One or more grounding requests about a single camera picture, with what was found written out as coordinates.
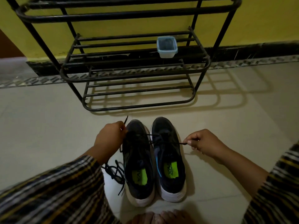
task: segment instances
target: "sneaker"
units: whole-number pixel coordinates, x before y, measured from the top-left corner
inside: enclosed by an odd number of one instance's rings
[[[144,207],[155,197],[153,147],[148,129],[139,120],[130,121],[126,129],[122,145],[126,194],[131,204]]]
[[[167,118],[158,117],[150,134],[157,164],[157,189],[164,200],[179,202],[187,192],[187,185],[176,130]]]

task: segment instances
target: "black metal shoe rack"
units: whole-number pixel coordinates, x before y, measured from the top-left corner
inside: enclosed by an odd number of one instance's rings
[[[102,7],[102,6],[122,6],[122,5],[138,5],[138,4],[153,4],[153,3],[173,3],[173,2],[189,2],[197,1],[196,8],[183,8],[183,9],[162,9],[162,10],[146,10],[146,11],[130,11],[130,12],[108,12],[108,13],[89,13],[89,14],[67,14],[66,8],[81,8],[81,7]],[[242,0],[231,0],[231,5],[215,6],[215,7],[201,7],[202,1],[207,0],[29,0],[27,3],[19,6],[16,0],[7,0],[12,9],[16,12],[18,17],[22,20],[24,25],[30,31],[32,36],[38,42],[40,47],[52,61],[56,69],[59,71],[61,77],[68,83],[73,92],[76,94],[80,102],[82,102],[85,109],[89,111],[109,111],[120,110],[130,108],[142,108],[142,107],[154,107],[162,105],[175,105],[188,103],[195,97],[196,91],[200,86],[200,83],[211,65],[211,59],[213,54],[217,50],[222,41],[224,34],[230,22],[237,10],[241,5]],[[61,9],[61,15],[46,15],[46,16],[32,16],[26,15],[26,12],[30,9]],[[204,47],[201,45],[198,37],[194,33],[194,27],[199,14],[213,14],[229,12],[226,20],[220,30],[220,33],[216,39],[212,53],[207,54]],[[166,17],[166,16],[183,16],[194,15],[192,25],[186,31],[169,32],[169,33],[153,33],[153,34],[135,34],[135,35],[123,35],[123,36],[109,36],[109,37],[81,37],[79,33],[74,30],[72,22],[75,21],[100,21],[100,20],[117,20],[117,19],[132,19],[132,18],[152,18],[152,17]],[[47,47],[43,39],[40,37],[32,23],[55,23],[66,22],[74,37],[74,42],[67,54],[64,63],[61,65],[54,57],[50,49]],[[114,47],[114,46],[127,46],[127,45],[141,45],[141,44],[155,44],[156,39],[146,41],[128,41],[128,42],[112,42],[104,44],[81,44],[85,41],[103,41],[114,40],[124,38],[141,38],[141,37],[157,37],[166,35],[189,35],[188,38],[178,38],[177,42],[187,42],[186,46],[179,46],[178,53],[174,58],[161,59],[158,53],[155,53],[156,49],[137,49],[137,50],[123,50],[123,51],[111,51],[111,52],[94,52],[85,53],[85,48],[96,47]],[[195,41],[197,45],[190,46],[190,41]],[[75,49],[79,49],[81,54],[73,54]],[[184,59],[190,57],[191,50],[198,49],[196,58],[197,63],[203,63],[202,67],[193,68],[187,66],[184,63]],[[94,57],[109,56],[118,54],[134,54],[134,53],[154,53],[148,55],[146,58],[133,58],[133,59],[119,59],[119,60],[98,60],[94,61]],[[153,61],[160,61],[161,64],[153,65]],[[78,67],[82,69],[82,72],[88,72],[88,77],[85,78],[69,78],[68,71],[71,67]],[[199,73],[200,77],[194,86],[189,74]],[[102,93],[90,93],[89,88],[103,87],[103,86],[115,86],[125,84],[138,84],[149,82],[165,82],[173,80],[188,80],[187,86],[164,86],[153,89],[138,89],[138,90],[126,90],[102,92]],[[73,83],[86,83],[83,96],[78,92]],[[122,107],[105,107],[92,109],[87,106],[85,102],[88,97],[99,97],[115,94],[126,93],[141,93],[151,91],[162,90],[175,90],[190,88],[192,90],[191,98],[183,101],[172,101],[155,104],[145,105],[130,105]]]

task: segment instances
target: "striped sleeve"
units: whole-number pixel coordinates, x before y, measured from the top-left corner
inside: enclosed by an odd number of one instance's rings
[[[83,156],[0,194],[0,223],[119,223],[96,159]]]
[[[252,198],[243,223],[299,223],[299,142],[276,163]]]

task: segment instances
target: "tiled floor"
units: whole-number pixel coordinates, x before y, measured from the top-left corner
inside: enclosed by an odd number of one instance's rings
[[[156,117],[167,117],[181,139],[208,128],[229,147],[271,170],[282,152],[299,139],[298,84],[298,62],[211,70],[189,105],[107,113],[85,110],[67,84],[2,89],[0,189],[75,159],[93,145],[105,124],[124,121],[126,115],[148,128]],[[84,85],[76,86],[84,90]],[[114,96],[92,103],[108,107],[188,96],[190,91],[182,90],[163,96]],[[108,201],[121,221],[144,211],[185,208],[198,223],[240,223],[248,194],[225,167],[197,156],[188,146],[183,146],[183,151],[188,192],[181,203],[168,203],[157,196],[150,207],[135,208],[125,194],[117,196],[121,185],[105,174]],[[110,162],[115,159],[121,161],[122,154],[117,152]]]

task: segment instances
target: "green insole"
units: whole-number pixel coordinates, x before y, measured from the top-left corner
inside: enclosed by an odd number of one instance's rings
[[[164,163],[164,173],[168,178],[178,177],[178,166],[176,162]]]
[[[145,168],[140,170],[133,170],[132,171],[132,178],[135,184],[138,185],[146,185],[147,184],[147,173]]]

